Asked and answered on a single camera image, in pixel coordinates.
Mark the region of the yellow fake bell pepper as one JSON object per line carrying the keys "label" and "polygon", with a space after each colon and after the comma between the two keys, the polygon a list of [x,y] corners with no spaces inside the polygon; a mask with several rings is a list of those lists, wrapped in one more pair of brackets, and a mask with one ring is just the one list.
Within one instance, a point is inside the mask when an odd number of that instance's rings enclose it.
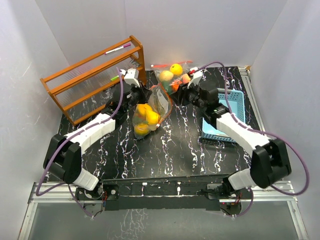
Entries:
{"label": "yellow fake bell pepper", "polygon": [[147,122],[148,125],[156,125],[160,122],[160,115],[153,110],[153,108],[148,104],[138,104],[135,112],[138,117]]}

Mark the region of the clear zip bag with peppers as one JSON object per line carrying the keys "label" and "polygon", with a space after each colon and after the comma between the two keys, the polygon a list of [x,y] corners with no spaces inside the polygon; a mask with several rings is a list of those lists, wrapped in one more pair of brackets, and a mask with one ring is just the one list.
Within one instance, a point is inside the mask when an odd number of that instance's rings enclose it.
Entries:
{"label": "clear zip bag with peppers", "polygon": [[136,139],[142,139],[150,132],[157,130],[172,111],[172,100],[161,84],[153,85],[150,90],[148,102],[138,104],[132,117]]}

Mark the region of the orange yellow fake pepper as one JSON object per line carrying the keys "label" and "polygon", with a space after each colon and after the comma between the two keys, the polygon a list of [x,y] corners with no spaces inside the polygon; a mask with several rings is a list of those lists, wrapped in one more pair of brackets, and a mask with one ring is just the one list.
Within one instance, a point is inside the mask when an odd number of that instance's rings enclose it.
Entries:
{"label": "orange yellow fake pepper", "polygon": [[145,136],[150,132],[149,125],[145,123],[139,123],[134,126],[134,134],[137,136]]}

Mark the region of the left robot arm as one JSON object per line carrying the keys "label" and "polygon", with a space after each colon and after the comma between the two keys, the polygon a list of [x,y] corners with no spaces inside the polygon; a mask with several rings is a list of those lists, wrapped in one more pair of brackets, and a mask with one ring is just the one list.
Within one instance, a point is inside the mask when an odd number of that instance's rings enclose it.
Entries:
{"label": "left robot arm", "polygon": [[114,92],[116,98],[110,99],[102,110],[86,125],[66,134],[54,135],[44,159],[44,174],[50,173],[65,184],[83,188],[93,200],[103,195],[101,180],[82,167],[83,153],[95,142],[112,133],[125,121],[128,112],[138,104],[145,104],[152,90],[143,84],[132,86],[124,92],[125,85]]}

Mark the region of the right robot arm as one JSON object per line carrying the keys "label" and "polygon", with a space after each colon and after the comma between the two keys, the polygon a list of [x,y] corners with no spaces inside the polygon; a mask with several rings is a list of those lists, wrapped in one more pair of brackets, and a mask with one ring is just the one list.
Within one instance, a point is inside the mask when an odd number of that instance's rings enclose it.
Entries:
{"label": "right robot arm", "polygon": [[207,123],[231,137],[251,158],[249,168],[225,177],[222,184],[209,190],[209,193],[219,193],[233,199],[241,189],[256,186],[265,189],[290,175],[292,168],[285,142],[255,132],[236,118],[231,107],[220,103],[218,94],[218,89],[207,81],[199,86],[184,83],[171,94],[177,105],[198,107]]}

